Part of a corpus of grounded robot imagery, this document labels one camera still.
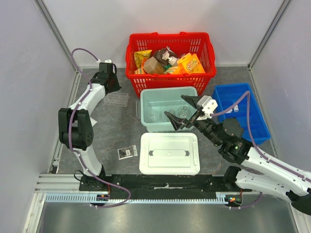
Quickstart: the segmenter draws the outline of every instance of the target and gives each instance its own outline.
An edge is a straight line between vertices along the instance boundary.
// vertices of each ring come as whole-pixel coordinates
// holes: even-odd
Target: blue bin
[[[237,83],[237,84],[226,84],[226,85],[217,85],[213,93],[213,99],[217,101],[218,107],[217,112],[221,112],[224,109],[230,107],[245,91],[250,91],[250,127],[252,135],[256,144],[261,144],[265,140],[270,139],[270,133],[264,119],[262,117],[261,111],[258,107],[252,89],[248,83]],[[222,122],[226,118],[234,117],[236,118],[241,127],[244,129],[243,138],[246,140],[251,140],[246,122],[246,104],[247,97],[245,97],[239,104],[239,111],[231,113],[222,114],[218,116],[219,122]]]

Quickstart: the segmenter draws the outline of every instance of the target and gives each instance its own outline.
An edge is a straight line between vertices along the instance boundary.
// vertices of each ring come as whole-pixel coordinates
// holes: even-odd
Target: red basket
[[[196,53],[205,74],[135,74],[137,69],[134,52],[160,50],[169,46],[180,57],[183,53]],[[193,86],[202,95],[209,80],[216,75],[215,54],[207,33],[158,34],[141,33],[130,35],[126,49],[126,76],[131,80],[138,97],[144,89]]]

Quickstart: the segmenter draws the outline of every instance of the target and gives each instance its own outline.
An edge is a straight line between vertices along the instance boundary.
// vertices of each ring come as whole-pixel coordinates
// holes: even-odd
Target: gray tabletop
[[[91,77],[97,69],[84,69]],[[97,121],[93,127],[94,140],[93,148],[100,163],[105,168],[106,174],[141,174],[139,171],[140,137],[146,133],[146,128],[137,118],[136,96],[131,82],[125,75],[125,69],[118,69],[118,79],[122,89],[120,92],[129,94],[127,107],[106,105],[101,101],[94,109],[91,117]],[[217,75],[211,79],[204,94],[212,95],[215,85],[226,83],[249,83],[252,86],[251,78],[246,67],[218,67]],[[81,79],[77,98],[85,91],[87,82]],[[193,129],[199,141],[199,156],[201,170],[199,174],[222,175],[228,166],[227,162],[217,152],[217,147],[205,138],[198,130]],[[136,145],[138,156],[119,160],[118,149]],[[270,141],[259,146],[262,150],[273,155]],[[72,174],[81,169],[76,156],[65,146],[63,147],[58,173]]]

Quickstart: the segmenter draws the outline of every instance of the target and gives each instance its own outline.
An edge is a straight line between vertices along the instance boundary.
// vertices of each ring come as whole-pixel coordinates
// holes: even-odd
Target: reflective metal surface
[[[256,198],[244,195],[243,203]],[[37,232],[296,233],[297,229],[289,205],[264,196],[243,210],[206,204],[126,204],[96,210],[82,203],[45,203]]]

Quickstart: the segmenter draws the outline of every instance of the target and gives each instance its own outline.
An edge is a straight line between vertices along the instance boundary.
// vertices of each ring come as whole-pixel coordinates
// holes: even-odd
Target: gray floor
[[[93,76],[96,69],[85,69],[85,73]],[[136,145],[140,151],[140,137],[147,130],[142,126],[136,115],[136,102],[138,100],[131,82],[125,76],[125,69],[118,69],[118,79],[123,93],[129,94],[126,108],[105,105],[101,101],[92,113],[97,120],[94,129],[94,151],[103,164],[107,174],[141,174],[138,168],[139,156],[119,160],[117,149]],[[225,83],[249,83],[252,86],[249,72],[246,67],[219,67],[217,75],[211,79],[204,94],[212,95],[215,85]],[[77,97],[86,88],[86,81],[81,79]],[[199,155],[201,170],[199,174],[224,174],[229,165],[213,146],[196,129],[192,130],[199,140]],[[264,142],[260,148],[273,155],[270,141]],[[72,174],[81,169],[76,156],[63,147],[58,173]]]
[[[245,204],[257,196],[244,195]],[[208,204],[45,203],[37,233],[297,233],[289,205],[271,196],[243,210]]]

